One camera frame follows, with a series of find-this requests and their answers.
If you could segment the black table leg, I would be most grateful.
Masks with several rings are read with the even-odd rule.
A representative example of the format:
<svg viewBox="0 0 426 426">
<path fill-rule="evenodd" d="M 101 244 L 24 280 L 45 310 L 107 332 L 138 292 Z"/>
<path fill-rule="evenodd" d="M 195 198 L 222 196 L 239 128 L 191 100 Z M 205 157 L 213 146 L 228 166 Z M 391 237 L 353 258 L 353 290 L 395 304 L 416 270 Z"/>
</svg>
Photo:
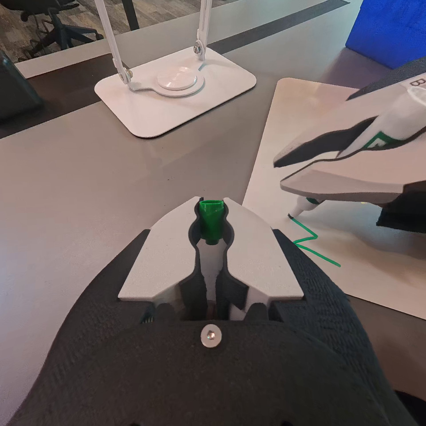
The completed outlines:
<svg viewBox="0 0 426 426">
<path fill-rule="evenodd" d="M 139 29 L 138 19 L 132 0 L 122 0 L 122 5 L 131 31 Z"/>
</svg>

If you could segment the black office chair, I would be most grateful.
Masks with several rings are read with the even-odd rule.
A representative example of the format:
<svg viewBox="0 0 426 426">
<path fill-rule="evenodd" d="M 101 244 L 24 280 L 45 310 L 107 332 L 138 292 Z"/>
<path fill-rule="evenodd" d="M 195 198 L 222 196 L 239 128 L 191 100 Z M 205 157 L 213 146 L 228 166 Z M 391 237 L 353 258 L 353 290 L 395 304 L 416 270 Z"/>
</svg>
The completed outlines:
<svg viewBox="0 0 426 426">
<path fill-rule="evenodd" d="M 36 24 L 37 40 L 30 40 L 30 48 L 24 48 L 28 59 L 37 54 L 47 53 L 46 48 L 56 44 L 61 50 L 74 47 L 73 41 L 82 44 L 93 42 L 87 35 L 94 35 L 95 40 L 103 40 L 104 36 L 96 29 L 63 24 L 58 14 L 77 8 L 79 3 L 71 0 L 13 0 L 1 1 L 1 4 L 15 12 L 20 12 L 22 22 L 33 17 Z"/>
</svg>

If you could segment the white desk lamp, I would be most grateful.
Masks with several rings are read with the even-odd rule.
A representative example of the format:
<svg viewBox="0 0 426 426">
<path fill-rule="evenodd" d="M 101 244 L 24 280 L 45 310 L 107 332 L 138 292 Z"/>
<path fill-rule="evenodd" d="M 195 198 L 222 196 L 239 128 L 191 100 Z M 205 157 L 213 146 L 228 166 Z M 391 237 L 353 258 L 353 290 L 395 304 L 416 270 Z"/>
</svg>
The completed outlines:
<svg viewBox="0 0 426 426">
<path fill-rule="evenodd" d="M 133 68 L 123 65 L 104 1 L 95 1 L 117 74 L 95 93 L 136 137 L 161 136 L 254 88 L 256 77 L 207 47 L 212 1 L 201 1 L 193 47 Z"/>
</svg>

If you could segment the blue plastic bin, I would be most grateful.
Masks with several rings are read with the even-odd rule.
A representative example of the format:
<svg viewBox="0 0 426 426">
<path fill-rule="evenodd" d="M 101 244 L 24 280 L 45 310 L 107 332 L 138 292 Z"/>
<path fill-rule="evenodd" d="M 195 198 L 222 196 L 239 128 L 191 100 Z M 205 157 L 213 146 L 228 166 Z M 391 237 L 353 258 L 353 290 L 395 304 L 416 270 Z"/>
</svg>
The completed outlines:
<svg viewBox="0 0 426 426">
<path fill-rule="evenodd" d="M 391 69 L 424 57 L 426 2 L 364 0 L 345 46 Z"/>
</svg>

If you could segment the white whiteboard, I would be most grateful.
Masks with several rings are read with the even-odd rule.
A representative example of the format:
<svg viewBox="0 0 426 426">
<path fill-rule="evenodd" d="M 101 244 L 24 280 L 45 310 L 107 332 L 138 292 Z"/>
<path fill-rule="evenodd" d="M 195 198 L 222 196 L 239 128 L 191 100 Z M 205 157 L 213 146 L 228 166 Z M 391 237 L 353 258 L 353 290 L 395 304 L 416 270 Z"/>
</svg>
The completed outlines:
<svg viewBox="0 0 426 426">
<path fill-rule="evenodd" d="M 287 217 L 296 195 L 281 190 L 280 181 L 306 162 L 273 168 L 273 158 L 354 92 L 293 78 L 276 85 L 243 206 L 291 241 L 311 235 Z M 302 252 L 346 294 L 425 319 L 425 235 L 376 226 L 380 212 L 370 204 L 330 201 L 304 213 L 297 220 L 318 238 L 300 242 Z"/>
</svg>

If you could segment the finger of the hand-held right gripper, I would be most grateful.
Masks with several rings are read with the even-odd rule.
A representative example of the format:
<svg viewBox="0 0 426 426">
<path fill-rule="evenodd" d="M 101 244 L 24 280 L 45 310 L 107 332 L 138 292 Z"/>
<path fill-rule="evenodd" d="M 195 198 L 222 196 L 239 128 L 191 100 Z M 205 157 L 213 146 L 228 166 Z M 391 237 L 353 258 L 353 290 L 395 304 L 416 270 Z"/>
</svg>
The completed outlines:
<svg viewBox="0 0 426 426">
<path fill-rule="evenodd" d="M 283 168 L 324 153 L 343 151 L 411 87 L 425 88 L 425 77 L 411 77 L 369 93 L 354 93 L 283 148 L 274 157 L 274 167 Z"/>
<path fill-rule="evenodd" d="M 317 200 L 425 204 L 425 180 L 423 128 L 407 141 L 311 160 L 284 177 L 280 189 Z"/>
</svg>

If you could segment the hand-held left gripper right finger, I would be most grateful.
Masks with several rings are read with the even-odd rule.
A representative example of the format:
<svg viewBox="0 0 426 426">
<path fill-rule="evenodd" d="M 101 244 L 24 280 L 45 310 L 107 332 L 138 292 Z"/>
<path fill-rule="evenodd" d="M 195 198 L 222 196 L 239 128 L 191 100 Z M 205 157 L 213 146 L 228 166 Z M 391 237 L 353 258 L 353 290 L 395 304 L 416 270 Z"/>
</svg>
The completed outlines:
<svg viewBox="0 0 426 426">
<path fill-rule="evenodd" d="M 300 301 L 303 290 L 274 230 L 263 218 L 224 198 L 222 269 L 216 279 L 216 313 L 221 320 L 241 320 L 262 303 Z"/>
</svg>

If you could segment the white dry-erase marker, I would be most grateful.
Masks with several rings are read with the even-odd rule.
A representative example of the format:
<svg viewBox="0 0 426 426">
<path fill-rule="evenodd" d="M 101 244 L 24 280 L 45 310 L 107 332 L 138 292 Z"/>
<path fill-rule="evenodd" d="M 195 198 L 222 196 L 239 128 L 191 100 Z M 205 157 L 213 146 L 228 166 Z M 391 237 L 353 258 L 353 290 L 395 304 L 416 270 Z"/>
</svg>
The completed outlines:
<svg viewBox="0 0 426 426">
<path fill-rule="evenodd" d="M 425 89 L 408 88 L 383 113 L 375 118 L 367 128 L 343 151 L 328 152 L 312 160 L 340 158 L 360 148 L 389 146 L 392 143 L 407 141 L 411 136 L 425 128 Z M 288 217 L 293 219 L 302 212 L 311 211 L 328 200 L 317 200 L 298 196 L 297 202 Z M 390 204 L 374 204 L 381 208 Z"/>
</svg>

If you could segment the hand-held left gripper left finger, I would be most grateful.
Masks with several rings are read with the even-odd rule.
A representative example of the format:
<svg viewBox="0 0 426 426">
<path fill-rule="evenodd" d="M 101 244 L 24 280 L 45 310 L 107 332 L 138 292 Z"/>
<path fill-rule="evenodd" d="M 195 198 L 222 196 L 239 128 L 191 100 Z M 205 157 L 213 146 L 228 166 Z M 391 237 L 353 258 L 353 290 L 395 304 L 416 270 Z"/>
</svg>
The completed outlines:
<svg viewBox="0 0 426 426">
<path fill-rule="evenodd" d="M 204 320 L 207 287 L 201 272 L 199 204 L 195 196 L 159 219 L 118 294 L 120 301 L 168 303 L 189 320 Z"/>
</svg>

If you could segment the black box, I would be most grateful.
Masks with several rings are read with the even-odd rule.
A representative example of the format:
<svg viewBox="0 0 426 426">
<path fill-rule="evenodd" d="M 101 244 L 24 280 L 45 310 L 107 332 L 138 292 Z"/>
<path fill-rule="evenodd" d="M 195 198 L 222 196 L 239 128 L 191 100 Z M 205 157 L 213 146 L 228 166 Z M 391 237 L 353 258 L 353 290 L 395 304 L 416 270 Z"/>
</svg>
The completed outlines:
<svg viewBox="0 0 426 426">
<path fill-rule="evenodd" d="M 40 108 L 43 100 L 4 51 L 0 51 L 0 120 Z"/>
</svg>

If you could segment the green marker cap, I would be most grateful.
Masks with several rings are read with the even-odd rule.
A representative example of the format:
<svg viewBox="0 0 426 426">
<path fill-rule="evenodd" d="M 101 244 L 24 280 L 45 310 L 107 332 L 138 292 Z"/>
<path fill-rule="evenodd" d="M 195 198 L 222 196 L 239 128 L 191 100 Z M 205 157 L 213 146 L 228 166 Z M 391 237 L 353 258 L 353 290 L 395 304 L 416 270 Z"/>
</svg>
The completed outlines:
<svg viewBox="0 0 426 426">
<path fill-rule="evenodd" d="M 223 200 L 202 200 L 199 203 L 201 238 L 207 245 L 216 245 L 222 239 Z"/>
</svg>

